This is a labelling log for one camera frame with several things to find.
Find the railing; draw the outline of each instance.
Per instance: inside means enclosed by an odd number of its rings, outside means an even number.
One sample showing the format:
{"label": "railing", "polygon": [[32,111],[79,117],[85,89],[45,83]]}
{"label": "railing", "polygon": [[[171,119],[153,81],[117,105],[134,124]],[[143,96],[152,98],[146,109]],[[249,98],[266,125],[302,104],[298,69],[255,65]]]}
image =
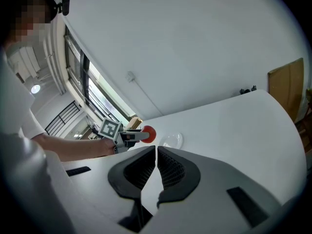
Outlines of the railing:
{"label": "railing", "polygon": [[80,109],[75,104],[75,101],[65,107],[45,128],[48,135],[56,136],[56,134],[62,129],[63,126],[74,117]]}

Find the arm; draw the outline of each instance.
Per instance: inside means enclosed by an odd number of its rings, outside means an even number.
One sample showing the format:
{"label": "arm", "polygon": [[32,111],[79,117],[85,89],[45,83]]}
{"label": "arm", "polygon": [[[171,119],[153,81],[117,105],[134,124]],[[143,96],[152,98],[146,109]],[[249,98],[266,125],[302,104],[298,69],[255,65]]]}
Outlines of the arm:
{"label": "arm", "polygon": [[115,144],[110,139],[67,140],[40,134],[32,138],[44,150],[58,154],[61,161],[95,158],[114,154]]}

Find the person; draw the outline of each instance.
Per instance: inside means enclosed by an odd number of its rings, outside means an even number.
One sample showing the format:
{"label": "person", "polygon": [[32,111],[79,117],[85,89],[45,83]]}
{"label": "person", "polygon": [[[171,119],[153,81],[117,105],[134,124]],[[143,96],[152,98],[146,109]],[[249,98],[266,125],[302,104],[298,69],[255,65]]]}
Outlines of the person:
{"label": "person", "polygon": [[110,139],[65,140],[49,136],[37,122],[30,107],[34,97],[9,67],[5,51],[27,39],[39,25],[50,23],[57,15],[54,0],[1,0],[2,30],[0,48],[0,132],[27,137],[44,150],[54,151],[61,161],[114,154]]}

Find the white tabletop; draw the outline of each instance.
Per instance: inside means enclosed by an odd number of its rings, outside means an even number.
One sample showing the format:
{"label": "white tabletop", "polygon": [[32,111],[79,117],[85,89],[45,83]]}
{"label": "white tabletop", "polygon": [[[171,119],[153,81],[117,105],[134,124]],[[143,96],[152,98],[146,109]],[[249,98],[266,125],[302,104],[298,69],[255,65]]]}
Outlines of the white tabletop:
{"label": "white tabletop", "polygon": [[[271,192],[284,204],[306,181],[306,160],[299,133],[280,104],[263,90],[176,114],[144,121],[157,132],[182,133],[182,150],[225,161]],[[151,212],[162,190],[160,174],[151,175],[142,204]]]}

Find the red ball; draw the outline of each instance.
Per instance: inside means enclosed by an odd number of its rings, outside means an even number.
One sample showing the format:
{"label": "red ball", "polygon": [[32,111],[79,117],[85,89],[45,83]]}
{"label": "red ball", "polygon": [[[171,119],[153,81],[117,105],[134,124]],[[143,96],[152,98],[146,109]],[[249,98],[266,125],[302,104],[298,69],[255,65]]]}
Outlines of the red ball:
{"label": "red ball", "polygon": [[141,132],[150,134],[148,138],[141,140],[143,143],[152,143],[156,138],[156,131],[151,126],[144,126]]}

